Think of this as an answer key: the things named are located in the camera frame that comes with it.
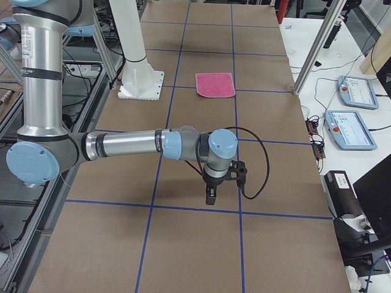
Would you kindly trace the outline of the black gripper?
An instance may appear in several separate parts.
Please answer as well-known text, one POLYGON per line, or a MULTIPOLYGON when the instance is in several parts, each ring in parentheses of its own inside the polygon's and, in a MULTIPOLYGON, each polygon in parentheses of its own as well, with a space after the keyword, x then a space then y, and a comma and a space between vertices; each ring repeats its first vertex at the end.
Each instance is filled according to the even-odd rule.
POLYGON ((206 198, 205 204, 214 205, 216 201, 216 188, 224 181, 228 181, 230 179, 229 175, 224 175, 220 178, 215 178, 210 176, 208 173, 204 172, 202 175, 204 182, 206 183, 206 198))

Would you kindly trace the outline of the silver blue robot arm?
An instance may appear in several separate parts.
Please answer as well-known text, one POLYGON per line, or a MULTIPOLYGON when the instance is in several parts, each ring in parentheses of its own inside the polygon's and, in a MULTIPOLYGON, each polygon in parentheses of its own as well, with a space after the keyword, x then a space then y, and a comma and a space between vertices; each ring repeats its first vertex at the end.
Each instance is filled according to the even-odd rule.
POLYGON ((234 133, 198 133, 187 126, 120 134, 67 131, 62 124, 62 39, 69 32, 94 34, 93 2, 13 1, 12 11, 21 27, 24 113, 17 143, 6 155, 13 175, 41 184, 100 157, 161 153, 176 161, 196 161, 206 184, 205 202, 214 204, 218 185, 241 168, 234 160, 234 133))

